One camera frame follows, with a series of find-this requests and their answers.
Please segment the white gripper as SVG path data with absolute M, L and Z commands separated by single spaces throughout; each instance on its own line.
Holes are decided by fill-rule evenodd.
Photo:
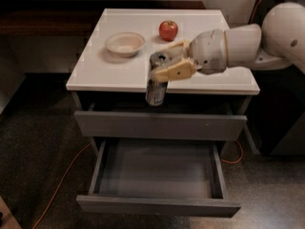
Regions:
M 158 83 L 187 79 L 196 71 L 203 74 L 223 73 L 227 69 L 224 31 L 204 31 L 191 43 L 188 40 L 173 43 L 158 51 L 157 56 L 164 60 L 191 58 L 152 70 L 152 80 Z

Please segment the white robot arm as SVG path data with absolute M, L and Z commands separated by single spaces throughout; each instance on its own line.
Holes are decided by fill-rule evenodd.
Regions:
M 151 55 L 151 80 L 164 83 L 195 73 L 229 68 L 281 70 L 295 65 L 305 72 L 305 7 L 286 2 L 273 7 L 261 25 L 200 33 Z

